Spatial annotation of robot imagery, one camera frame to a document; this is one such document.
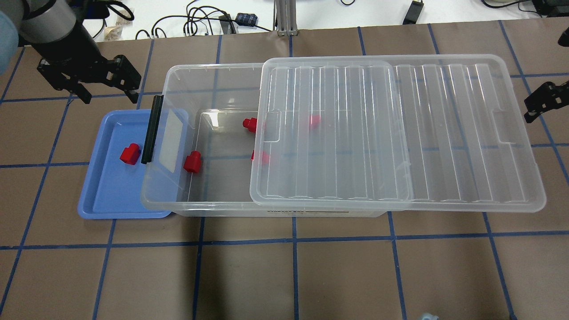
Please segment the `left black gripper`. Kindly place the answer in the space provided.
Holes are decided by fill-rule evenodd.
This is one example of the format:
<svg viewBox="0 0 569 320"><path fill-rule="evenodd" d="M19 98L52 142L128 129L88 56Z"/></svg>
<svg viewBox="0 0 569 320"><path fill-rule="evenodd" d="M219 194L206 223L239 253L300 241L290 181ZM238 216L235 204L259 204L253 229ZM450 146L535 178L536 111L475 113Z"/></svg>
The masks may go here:
<svg viewBox="0 0 569 320"><path fill-rule="evenodd" d="M53 89L69 91L89 104L92 94L80 82L100 83L120 89L131 103L137 103L140 73L124 55L111 60L102 56L81 22L55 42L37 43L35 50L44 59L39 61L37 71Z"/></svg>

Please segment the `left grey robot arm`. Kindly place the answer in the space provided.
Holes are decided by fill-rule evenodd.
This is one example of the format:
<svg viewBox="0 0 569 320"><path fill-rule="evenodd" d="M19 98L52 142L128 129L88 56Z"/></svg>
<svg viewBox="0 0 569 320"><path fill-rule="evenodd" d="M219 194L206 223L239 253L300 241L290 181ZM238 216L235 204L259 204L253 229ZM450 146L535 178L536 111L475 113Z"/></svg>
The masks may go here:
<svg viewBox="0 0 569 320"><path fill-rule="evenodd" d="M57 91L66 90L89 104L85 84L100 83L138 101L141 75L124 55L106 59L83 25L79 10L65 0L1 2L1 71L5 72L21 39L41 56L37 71Z"/></svg>

